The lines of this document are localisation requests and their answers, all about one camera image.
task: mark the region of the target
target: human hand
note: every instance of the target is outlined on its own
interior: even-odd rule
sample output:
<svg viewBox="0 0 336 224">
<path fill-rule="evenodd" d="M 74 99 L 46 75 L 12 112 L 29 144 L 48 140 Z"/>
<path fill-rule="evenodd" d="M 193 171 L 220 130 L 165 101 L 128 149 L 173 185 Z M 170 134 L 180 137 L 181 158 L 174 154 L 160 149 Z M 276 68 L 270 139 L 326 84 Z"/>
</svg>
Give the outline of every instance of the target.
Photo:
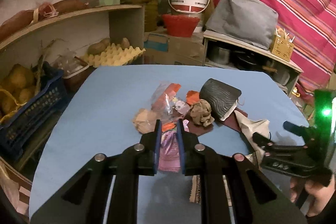
<svg viewBox="0 0 336 224">
<path fill-rule="evenodd" d="M 297 186 L 300 181 L 302 181 L 302 179 L 300 178 L 291 178 L 291 202 L 295 202 L 298 196 Z M 322 210 L 328 204 L 329 200 L 335 192 L 335 176 L 332 176 L 331 182 L 328 187 L 324 187 L 319 182 L 314 182 L 312 180 L 307 180 L 304 187 L 307 193 L 315 198 L 315 200 L 310 204 L 307 216 L 316 216 L 320 212 L 322 212 Z"/>
</svg>

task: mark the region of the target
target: table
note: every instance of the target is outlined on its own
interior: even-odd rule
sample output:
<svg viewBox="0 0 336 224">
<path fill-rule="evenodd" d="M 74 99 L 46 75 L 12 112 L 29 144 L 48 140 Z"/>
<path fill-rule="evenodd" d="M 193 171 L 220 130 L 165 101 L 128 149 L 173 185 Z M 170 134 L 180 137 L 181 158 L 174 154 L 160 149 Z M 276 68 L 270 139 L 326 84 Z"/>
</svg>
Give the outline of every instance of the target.
<svg viewBox="0 0 336 224">
<path fill-rule="evenodd" d="M 297 65 L 295 64 L 292 60 L 290 60 L 289 62 L 287 62 L 286 60 L 281 59 L 280 57 L 271 54 L 271 52 L 269 50 L 265 50 L 256 46 L 253 46 L 251 44 L 248 44 L 244 41 L 235 39 L 233 37 L 224 35 L 224 34 L 220 34 L 217 32 L 213 32 L 213 31 L 209 31 L 206 30 L 203 34 L 204 37 L 204 45 L 205 45 L 205 56 L 206 56 L 206 52 L 208 50 L 208 45 L 209 43 L 211 43 L 212 41 L 220 41 L 226 44 L 230 44 L 230 45 L 234 45 L 234 46 L 238 46 L 241 47 L 245 50 L 249 50 L 252 52 L 256 52 L 258 54 L 261 54 L 263 56 L 266 56 L 272 60 L 275 60 L 278 63 L 281 63 L 283 65 L 285 65 L 290 73 L 290 78 L 288 80 L 288 83 L 286 84 L 287 87 L 287 94 L 288 96 L 291 94 L 293 88 L 295 87 L 300 74 L 303 72 L 303 70 Z M 220 65 L 220 64 L 216 64 L 214 62 L 211 61 L 206 61 L 204 60 L 204 65 L 208 66 L 208 67 L 221 67 L 221 68 L 230 68 L 229 65 Z"/>
<path fill-rule="evenodd" d="M 185 99 L 188 90 L 200 90 L 209 78 L 240 89 L 240 102 L 244 102 L 240 108 L 250 119 L 269 119 L 273 141 L 303 144 L 300 137 L 284 131 L 282 123 L 289 120 L 307 126 L 307 121 L 264 73 L 174 65 L 99 67 L 74 96 L 45 146 L 33 180 L 30 216 L 95 154 L 116 155 L 139 142 L 131 120 L 139 108 L 149 107 L 149 99 L 162 81 L 181 84 L 178 96 Z M 249 153 L 239 133 L 226 126 L 215 124 L 199 141 L 223 155 Z M 288 191 L 287 177 L 267 175 Z M 191 179 L 168 172 L 141 176 L 138 223 L 200 223 L 200 205 L 189 202 Z"/>
</svg>

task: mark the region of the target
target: yellow basket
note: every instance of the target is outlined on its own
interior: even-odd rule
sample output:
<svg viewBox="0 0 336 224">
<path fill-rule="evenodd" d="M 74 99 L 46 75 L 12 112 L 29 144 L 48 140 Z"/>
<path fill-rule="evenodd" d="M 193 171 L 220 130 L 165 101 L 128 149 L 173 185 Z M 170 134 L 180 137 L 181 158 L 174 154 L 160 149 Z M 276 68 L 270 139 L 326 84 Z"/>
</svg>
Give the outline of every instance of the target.
<svg viewBox="0 0 336 224">
<path fill-rule="evenodd" d="M 270 45 L 269 50 L 275 56 L 280 57 L 287 62 L 290 61 L 294 49 L 294 44 L 285 40 L 284 38 L 274 35 L 273 43 Z"/>
</svg>

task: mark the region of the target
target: cardboard box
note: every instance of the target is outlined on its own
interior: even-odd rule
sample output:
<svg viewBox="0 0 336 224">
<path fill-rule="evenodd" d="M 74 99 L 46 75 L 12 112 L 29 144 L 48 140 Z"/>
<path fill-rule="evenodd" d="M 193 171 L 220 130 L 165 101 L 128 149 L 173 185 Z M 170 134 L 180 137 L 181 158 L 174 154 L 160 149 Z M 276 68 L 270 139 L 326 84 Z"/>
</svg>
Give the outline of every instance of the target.
<svg viewBox="0 0 336 224">
<path fill-rule="evenodd" d="M 193 34 L 192 37 L 172 37 L 165 29 L 145 33 L 144 48 L 174 55 L 179 55 L 200 63 L 205 58 L 205 46 L 203 45 L 203 33 Z"/>
<path fill-rule="evenodd" d="M 144 53 L 145 64 L 161 64 L 161 65 L 189 65 L 202 66 L 202 62 L 195 61 L 182 55 L 157 51 L 147 48 Z"/>
</svg>

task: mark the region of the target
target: pot handle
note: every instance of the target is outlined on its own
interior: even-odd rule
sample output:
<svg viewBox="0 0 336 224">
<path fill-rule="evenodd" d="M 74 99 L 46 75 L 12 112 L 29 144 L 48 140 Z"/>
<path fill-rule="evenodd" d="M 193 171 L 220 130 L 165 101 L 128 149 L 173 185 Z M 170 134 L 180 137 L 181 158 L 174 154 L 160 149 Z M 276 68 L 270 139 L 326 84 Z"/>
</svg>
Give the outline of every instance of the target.
<svg viewBox="0 0 336 224">
<path fill-rule="evenodd" d="M 204 12 L 204 10 L 209 6 L 210 0 L 208 0 L 208 3 L 207 3 L 206 6 L 204 7 L 204 9 L 202 9 L 202 10 L 199 11 L 199 12 L 189 12 L 189 11 L 176 10 L 176 9 L 171 5 L 170 0 L 168 0 L 168 3 L 169 3 L 169 6 L 170 6 L 173 10 L 175 10 L 176 12 L 183 13 L 183 14 L 190 14 L 190 13 L 192 13 L 192 14 L 200 14 L 200 13 Z"/>
</svg>

